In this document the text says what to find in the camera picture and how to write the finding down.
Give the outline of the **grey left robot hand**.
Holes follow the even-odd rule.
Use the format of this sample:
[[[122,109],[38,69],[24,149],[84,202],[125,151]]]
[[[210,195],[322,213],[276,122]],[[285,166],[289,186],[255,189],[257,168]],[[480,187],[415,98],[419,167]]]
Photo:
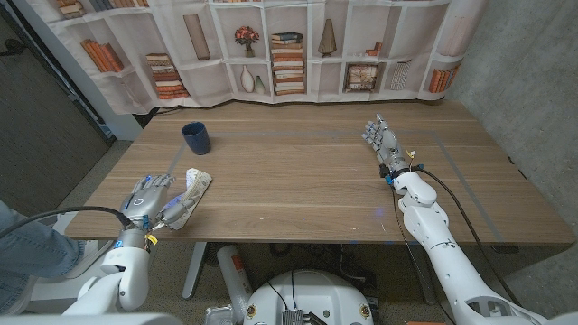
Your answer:
[[[124,199],[120,211],[136,228],[155,231],[162,227],[181,229],[198,202],[189,192],[167,203],[168,190],[174,178],[171,174],[145,176],[136,183]]]

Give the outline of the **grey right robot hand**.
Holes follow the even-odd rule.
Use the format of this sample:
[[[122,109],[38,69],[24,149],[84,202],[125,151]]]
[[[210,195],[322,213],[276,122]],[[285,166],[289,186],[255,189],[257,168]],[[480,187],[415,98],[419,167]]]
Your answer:
[[[362,138],[376,152],[379,163],[388,168],[393,178],[410,171],[410,164],[402,154],[396,135],[382,115],[377,113],[376,121],[366,123]]]

